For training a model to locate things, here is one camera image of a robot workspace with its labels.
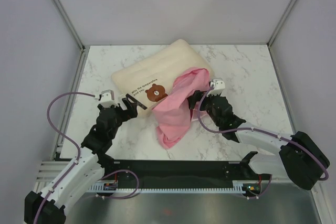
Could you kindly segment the pink satin pillowcase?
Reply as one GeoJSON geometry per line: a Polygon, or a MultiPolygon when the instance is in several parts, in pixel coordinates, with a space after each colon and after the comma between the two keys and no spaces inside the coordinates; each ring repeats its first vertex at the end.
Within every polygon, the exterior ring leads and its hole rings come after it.
{"type": "Polygon", "coordinates": [[[187,98],[197,90],[208,90],[209,80],[206,68],[187,69],[175,79],[170,94],[152,110],[158,122],[157,139],[164,149],[176,145],[190,129],[193,109],[187,98]]]}

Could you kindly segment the cream pillow with bear print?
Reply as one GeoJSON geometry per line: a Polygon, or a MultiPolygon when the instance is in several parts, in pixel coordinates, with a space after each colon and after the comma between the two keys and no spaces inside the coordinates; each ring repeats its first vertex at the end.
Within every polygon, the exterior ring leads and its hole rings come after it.
{"type": "Polygon", "coordinates": [[[169,94],[175,79],[192,67],[206,68],[209,77],[214,76],[208,62],[185,40],[179,39],[156,54],[114,72],[111,78],[122,94],[129,94],[143,104],[137,107],[138,116],[143,118],[159,102],[152,86],[159,87],[156,92],[159,97],[162,91],[169,94]]]}

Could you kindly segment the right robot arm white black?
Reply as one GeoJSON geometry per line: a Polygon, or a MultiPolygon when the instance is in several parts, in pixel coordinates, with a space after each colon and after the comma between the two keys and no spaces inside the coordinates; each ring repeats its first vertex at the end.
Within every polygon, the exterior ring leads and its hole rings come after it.
{"type": "Polygon", "coordinates": [[[246,179],[258,174],[288,178],[298,187],[311,190],[319,181],[329,179],[330,161],[305,132],[281,134],[260,129],[233,113],[226,97],[208,91],[195,91],[187,98],[189,109],[197,115],[205,111],[218,130],[207,131],[222,135],[225,139],[261,148],[264,155],[250,152],[241,162],[240,173],[246,179]]]}

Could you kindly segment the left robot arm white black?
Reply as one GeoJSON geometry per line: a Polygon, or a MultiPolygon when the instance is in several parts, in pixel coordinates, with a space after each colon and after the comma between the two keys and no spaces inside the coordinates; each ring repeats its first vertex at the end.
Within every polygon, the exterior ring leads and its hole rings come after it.
{"type": "Polygon", "coordinates": [[[113,159],[106,154],[122,123],[138,116],[144,107],[126,94],[120,104],[115,103],[112,91],[94,96],[99,100],[99,115],[83,142],[75,147],[77,154],[53,181],[25,198],[25,223],[65,223],[66,216],[81,196],[97,181],[114,175],[113,159]]]}

